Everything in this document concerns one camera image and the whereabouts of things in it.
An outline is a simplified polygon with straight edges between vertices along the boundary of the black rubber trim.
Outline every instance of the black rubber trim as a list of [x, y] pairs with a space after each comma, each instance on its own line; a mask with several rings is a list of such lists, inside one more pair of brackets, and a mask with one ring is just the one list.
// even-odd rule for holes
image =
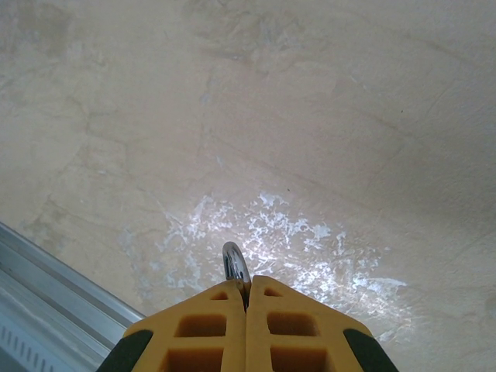
[[143, 329], [120, 339], [96, 372], [131, 372], [152, 336], [152, 331]]
[[398, 372], [374, 337], [356, 329], [345, 329], [343, 333], [363, 372]]

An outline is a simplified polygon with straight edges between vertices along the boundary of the concrete floor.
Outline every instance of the concrete floor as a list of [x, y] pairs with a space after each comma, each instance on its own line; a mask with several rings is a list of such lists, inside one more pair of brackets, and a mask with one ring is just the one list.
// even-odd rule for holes
[[267, 274], [495, 370], [496, 2], [0, 1], [0, 220], [138, 310]]

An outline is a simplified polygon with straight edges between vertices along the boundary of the aluminum track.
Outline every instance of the aluminum track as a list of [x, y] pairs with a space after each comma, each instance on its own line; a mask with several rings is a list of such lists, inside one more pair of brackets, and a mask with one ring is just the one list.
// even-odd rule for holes
[[0, 370], [94, 371], [142, 318], [0, 222]]

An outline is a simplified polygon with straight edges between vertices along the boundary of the metal hook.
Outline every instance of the metal hook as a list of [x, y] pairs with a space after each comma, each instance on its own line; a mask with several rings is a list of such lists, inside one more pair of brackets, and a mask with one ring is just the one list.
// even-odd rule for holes
[[246, 310], [250, 299], [251, 279], [243, 254], [235, 243], [227, 242], [222, 248], [222, 258], [226, 280], [234, 279], [236, 281]]

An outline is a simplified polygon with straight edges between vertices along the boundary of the metal ring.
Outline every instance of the metal ring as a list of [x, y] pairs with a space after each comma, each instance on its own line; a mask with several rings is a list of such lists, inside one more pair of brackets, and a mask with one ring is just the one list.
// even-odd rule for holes
[[250, 299], [251, 279], [243, 254], [235, 243], [227, 242], [222, 248], [222, 258], [226, 280], [234, 279], [236, 281], [246, 309]]

